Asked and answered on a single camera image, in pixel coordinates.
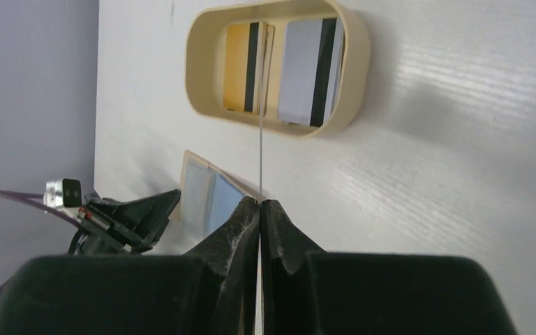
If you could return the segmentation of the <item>thin white card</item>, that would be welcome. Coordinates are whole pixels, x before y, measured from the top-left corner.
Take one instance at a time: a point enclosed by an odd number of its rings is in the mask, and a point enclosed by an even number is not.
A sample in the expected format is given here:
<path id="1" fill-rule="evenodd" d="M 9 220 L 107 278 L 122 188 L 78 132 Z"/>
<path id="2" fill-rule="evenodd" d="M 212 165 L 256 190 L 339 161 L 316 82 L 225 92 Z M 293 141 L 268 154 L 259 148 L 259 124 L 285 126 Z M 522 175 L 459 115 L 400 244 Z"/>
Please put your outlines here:
<path id="1" fill-rule="evenodd" d="M 264 90 L 264 78 L 265 78 L 265 63 L 266 63 L 266 51 L 267 51 L 267 37 L 269 33 L 267 32 L 267 24 L 265 24 L 264 36 L 262 39 L 262 53 L 260 55 L 260 82 L 258 86 L 259 93 L 259 111 L 258 111 L 258 120 L 259 120 L 259 182 L 258 182 L 258 203 L 261 204 L 263 197 L 263 118 L 265 115 L 265 90 Z"/>

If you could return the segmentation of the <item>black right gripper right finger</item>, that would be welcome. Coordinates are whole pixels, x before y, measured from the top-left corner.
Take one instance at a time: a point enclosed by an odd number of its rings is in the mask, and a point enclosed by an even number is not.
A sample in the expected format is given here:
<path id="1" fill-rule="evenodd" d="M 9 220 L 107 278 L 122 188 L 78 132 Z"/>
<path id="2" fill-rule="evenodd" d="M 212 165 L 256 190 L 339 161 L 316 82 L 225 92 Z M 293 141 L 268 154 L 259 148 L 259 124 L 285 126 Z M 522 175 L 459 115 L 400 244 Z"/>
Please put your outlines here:
<path id="1" fill-rule="evenodd" d="M 260 210 L 266 334 L 515 334 L 484 268 L 439 255 L 328 252 L 276 200 Z"/>

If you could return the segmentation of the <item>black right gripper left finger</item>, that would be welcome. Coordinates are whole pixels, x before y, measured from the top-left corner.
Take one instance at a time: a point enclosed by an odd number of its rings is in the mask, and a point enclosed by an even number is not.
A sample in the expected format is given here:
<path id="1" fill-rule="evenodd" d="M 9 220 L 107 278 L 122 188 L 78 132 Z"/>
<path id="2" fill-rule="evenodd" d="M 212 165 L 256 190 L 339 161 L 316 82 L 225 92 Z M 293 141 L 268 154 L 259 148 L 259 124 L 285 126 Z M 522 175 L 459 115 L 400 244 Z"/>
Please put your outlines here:
<path id="1" fill-rule="evenodd" d="M 0 334 L 252 334 L 260 205 L 182 255 L 44 256 L 0 292 Z"/>

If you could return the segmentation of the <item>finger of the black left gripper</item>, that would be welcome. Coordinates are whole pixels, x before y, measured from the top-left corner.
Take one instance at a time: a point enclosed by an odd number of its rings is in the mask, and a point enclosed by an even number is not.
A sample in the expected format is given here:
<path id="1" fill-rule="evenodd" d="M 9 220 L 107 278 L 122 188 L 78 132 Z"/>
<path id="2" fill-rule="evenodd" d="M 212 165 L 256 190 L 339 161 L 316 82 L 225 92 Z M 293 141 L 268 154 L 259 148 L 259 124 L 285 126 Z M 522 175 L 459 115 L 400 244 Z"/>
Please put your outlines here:
<path id="1" fill-rule="evenodd" d="M 83 253 L 143 253 L 165 232 L 181 191 L 120 202 L 93 196 L 82 206 Z"/>

